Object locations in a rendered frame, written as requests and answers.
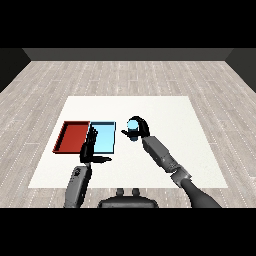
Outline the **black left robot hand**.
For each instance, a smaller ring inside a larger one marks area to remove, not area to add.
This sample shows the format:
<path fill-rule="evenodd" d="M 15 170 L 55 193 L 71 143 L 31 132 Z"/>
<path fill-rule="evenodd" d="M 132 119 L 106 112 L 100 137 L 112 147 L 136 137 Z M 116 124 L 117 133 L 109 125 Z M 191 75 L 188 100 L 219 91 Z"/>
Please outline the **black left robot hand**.
<path fill-rule="evenodd" d="M 107 161 L 111 161 L 110 157 L 94 155 L 94 146 L 96 144 L 97 135 L 98 131 L 93 126 L 90 126 L 86 135 L 86 140 L 81 146 L 79 159 L 80 162 L 87 167 L 89 167 L 92 163 L 102 164 Z"/>

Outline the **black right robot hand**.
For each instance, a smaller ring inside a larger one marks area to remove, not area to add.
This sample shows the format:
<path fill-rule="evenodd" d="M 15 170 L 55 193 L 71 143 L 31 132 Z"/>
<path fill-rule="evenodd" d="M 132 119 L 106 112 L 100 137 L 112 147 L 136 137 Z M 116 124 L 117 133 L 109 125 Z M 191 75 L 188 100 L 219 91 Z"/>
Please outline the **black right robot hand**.
<path fill-rule="evenodd" d="M 149 127 L 147 122 L 139 117 L 139 116 L 133 116 L 130 118 L 131 121 L 136 121 L 138 123 L 138 130 L 135 131 L 134 129 L 128 129 L 127 131 L 122 130 L 122 133 L 125 134 L 129 138 L 134 137 L 148 137 L 150 135 Z"/>

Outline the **small blue can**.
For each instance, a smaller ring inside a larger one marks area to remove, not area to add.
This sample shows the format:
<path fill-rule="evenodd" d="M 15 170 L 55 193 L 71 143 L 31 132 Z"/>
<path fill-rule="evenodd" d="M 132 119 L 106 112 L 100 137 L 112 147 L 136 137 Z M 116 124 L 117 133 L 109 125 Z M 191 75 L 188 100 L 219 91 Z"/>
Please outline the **small blue can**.
<path fill-rule="evenodd" d="M 129 132 L 137 132 L 139 129 L 138 122 L 136 120 L 129 120 L 127 123 L 127 128 Z M 135 142 L 138 140 L 137 136 L 130 138 L 131 141 Z"/>

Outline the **red shallow open box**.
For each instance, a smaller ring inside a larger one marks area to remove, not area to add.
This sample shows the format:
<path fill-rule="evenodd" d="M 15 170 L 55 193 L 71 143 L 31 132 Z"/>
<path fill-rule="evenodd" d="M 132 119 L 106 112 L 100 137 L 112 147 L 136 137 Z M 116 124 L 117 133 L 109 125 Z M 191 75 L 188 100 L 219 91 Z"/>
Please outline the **red shallow open box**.
<path fill-rule="evenodd" d="M 79 154 L 86 140 L 89 121 L 65 121 L 62 125 L 53 153 Z"/>

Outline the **light blue shallow open box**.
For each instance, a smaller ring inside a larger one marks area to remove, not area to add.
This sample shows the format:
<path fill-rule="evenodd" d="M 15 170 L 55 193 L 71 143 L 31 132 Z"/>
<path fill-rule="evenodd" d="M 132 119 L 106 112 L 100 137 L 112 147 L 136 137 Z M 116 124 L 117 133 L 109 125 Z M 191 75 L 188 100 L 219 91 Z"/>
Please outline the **light blue shallow open box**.
<path fill-rule="evenodd" d="M 91 126 L 98 132 L 94 145 L 94 153 L 113 154 L 116 123 L 114 121 L 92 121 Z"/>

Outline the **dark grey robot body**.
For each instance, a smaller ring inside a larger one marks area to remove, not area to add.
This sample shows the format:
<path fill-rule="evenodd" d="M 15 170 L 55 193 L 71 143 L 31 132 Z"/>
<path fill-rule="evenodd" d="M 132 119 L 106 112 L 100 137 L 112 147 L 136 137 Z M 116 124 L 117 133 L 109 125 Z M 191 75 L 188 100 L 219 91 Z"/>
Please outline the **dark grey robot body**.
<path fill-rule="evenodd" d="M 118 188 L 116 195 L 101 200 L 98 208 L 158 208 L 158 204 L 153 199 L 142 197 L 138 188 L 132 189 L 131 196 L 125 196 L 124 189 Z"/>

